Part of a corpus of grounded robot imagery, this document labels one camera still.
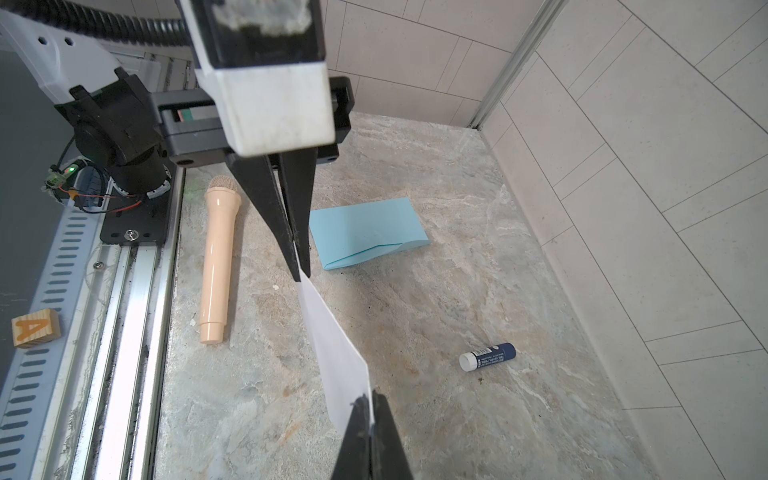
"light blue envelope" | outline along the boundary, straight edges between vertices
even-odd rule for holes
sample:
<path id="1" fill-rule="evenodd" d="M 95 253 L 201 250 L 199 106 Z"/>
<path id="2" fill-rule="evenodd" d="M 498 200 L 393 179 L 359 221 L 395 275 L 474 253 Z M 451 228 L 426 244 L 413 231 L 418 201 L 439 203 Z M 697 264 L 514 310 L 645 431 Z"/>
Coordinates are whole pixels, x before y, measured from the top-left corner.
<path id="1" fill-rule="evenodd" d="M 408 198 L 313 210 L 310 230 L 325 270 L 430 243 Z"/>

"glue stick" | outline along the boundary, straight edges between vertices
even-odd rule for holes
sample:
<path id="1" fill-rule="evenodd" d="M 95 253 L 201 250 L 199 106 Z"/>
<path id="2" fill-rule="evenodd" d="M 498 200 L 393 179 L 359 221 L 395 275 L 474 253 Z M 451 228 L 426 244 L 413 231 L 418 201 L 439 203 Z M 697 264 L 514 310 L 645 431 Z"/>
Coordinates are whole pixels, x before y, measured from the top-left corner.
<path id="1" fill-rule="evenodd" d="M 461 354 L 458 358 L 458 364 L 462 366 L 462 370 L 465 372 L 471 372 L 483 366 L 514 359 L 515 355 L 517 353 L 511 343 L 499 343 L 487 349 Z"/>

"microphone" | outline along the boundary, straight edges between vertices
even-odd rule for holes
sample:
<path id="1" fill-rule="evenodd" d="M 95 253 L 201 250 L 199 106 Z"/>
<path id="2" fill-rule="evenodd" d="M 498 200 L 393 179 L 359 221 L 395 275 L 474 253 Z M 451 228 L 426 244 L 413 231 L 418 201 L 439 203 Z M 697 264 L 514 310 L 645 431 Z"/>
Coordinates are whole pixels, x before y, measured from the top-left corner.
<path id="1" fill-rule="evenodd" d="M 223 342 L 227 324 L 235 216 L 243 203 L 235 179 L 225 175 L 214 177 L 205 193 L 205 203 L 208 234 L 200 301 L 200 343 L 213 345 Z"/>

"slotted metal panel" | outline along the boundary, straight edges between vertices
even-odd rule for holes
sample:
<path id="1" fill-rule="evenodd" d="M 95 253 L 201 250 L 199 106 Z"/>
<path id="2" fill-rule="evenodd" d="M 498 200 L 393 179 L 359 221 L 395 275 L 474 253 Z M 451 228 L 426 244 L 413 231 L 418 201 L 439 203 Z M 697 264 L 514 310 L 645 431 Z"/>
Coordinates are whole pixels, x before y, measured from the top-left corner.
<path id="1" fill-rule="evenodd" d="M 45 261 L 31 312 L 56 310 L 61 338 L 33 349 L 17 349 L 0 393 L 0 478 L 31 474 L 84 275 L 91 257 L 98 215 L 65 210 Z"/>

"glue stick cap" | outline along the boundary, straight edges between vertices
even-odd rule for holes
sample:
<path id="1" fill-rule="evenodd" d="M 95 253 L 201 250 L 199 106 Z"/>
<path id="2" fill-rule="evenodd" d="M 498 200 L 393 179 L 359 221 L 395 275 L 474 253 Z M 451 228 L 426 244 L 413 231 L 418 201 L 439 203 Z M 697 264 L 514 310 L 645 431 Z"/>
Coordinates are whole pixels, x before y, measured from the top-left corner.
<path id="1" fill-rule="evenodd" d="M 462 370 L 465 372 L 471 372 L 478 368 L 478 357 L 472 352 L 463 353 L 458 358 L 458 364 L 462 366 Z"/>

